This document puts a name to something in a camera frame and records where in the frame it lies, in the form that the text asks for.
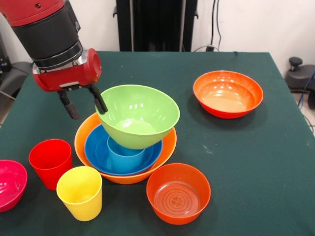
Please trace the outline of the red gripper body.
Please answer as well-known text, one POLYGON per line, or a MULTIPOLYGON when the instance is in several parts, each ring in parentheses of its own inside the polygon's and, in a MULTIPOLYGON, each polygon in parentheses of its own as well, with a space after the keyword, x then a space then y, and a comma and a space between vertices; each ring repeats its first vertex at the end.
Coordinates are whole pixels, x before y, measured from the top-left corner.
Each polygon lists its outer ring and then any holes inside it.
POLYGON ((95 49, 85 49, 81 56, 59 68, 44 70, 32 67, 36 83, 44 91, 53 92, 70 86, 87 86, 98 82, 102 66, 95 49))

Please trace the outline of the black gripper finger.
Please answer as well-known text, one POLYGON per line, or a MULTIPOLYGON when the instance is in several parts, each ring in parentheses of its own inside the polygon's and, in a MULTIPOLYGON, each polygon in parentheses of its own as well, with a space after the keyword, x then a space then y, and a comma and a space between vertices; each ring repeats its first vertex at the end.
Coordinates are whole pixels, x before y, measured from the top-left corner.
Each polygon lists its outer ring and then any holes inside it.
POLYGON ((95 106, 96 106, 98 112, 102 115, 105 114, 108 111, 108 109, 105 105, 105 102, 103 101, 103 99, 101 97, 101 94, 100 94, 98 88, 95 85, 88 85, 88 90, 90 91, 90 93, 94 97, 94 103, 95 103, 95 106))
POLYGON ((76 107, 74 106, 74 104, 67 97, 66 92, 64 90, 60 90, 60 91, 58 91, 58 95, 59 95, 60 100, 61 100, 62 104, 64 105, 66 111, 70 115, 70 117, 72 119, 79 119, 79 113, 78 113, 76 107))

